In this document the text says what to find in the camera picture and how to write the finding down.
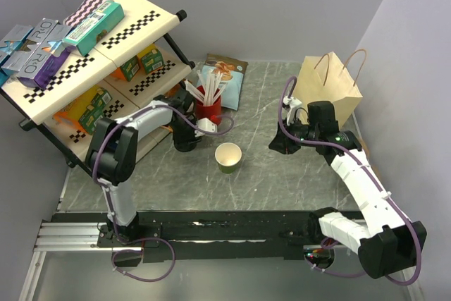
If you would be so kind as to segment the black plastic cup lid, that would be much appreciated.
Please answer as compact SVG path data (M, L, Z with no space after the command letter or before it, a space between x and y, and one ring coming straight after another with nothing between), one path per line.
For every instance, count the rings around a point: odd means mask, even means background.
M187 142L174 142L174 147L179 152L191 152L197 146L200 140L192 140Z

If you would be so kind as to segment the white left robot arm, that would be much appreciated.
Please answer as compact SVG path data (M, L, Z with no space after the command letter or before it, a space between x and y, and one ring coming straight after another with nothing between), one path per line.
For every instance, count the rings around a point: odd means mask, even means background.
M108 214L107 227L125 246L133 245L140 235L139 215L132 200L129 182L137 161L141 139L166 126L172 129L173 144L179 152L190 152L200 141L196 136L194 97L179 89L174 96L159 95L143 109L113 120L102 118L94 131L85 164L93 181L102 188Z

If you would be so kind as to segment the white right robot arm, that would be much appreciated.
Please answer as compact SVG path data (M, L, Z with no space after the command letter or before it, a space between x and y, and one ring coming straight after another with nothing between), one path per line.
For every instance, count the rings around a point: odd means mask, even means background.
M301 147L313 147L324 157L349 190L365 220L360 225L332 207L313 211L308 235L315 243L338 242L356 253L364 272L372 278L386 277L413 267L411 280L421 270L421 253L427 232L420 221L411 221L394 203L370 166L354 133L341 131L331 102L308 104L308 122L299 118L302 103L285 96L279 109L276 136L269 149L294 154Z

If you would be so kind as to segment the green paper coffee cup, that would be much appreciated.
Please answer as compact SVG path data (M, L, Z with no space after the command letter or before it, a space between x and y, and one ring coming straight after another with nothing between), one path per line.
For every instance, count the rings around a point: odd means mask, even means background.
M219 170L224 174L231 174L242 159L242 150L232 142L225 142L217 146L214 156Z

